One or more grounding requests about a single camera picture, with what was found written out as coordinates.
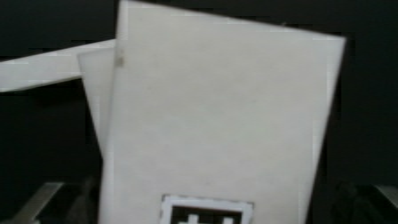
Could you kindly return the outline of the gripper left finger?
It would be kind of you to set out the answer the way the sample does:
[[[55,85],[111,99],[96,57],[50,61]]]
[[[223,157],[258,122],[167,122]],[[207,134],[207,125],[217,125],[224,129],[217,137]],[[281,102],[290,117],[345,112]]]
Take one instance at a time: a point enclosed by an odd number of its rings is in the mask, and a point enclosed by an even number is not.
[[[98,224],[100,182],[47,182],[6,224]]]

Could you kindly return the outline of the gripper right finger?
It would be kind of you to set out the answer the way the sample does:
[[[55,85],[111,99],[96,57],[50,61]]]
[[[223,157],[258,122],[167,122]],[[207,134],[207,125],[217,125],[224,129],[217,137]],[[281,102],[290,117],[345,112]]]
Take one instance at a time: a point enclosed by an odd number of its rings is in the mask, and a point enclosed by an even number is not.
[[[398,224],[398,185],[317,182],[308,224]]]

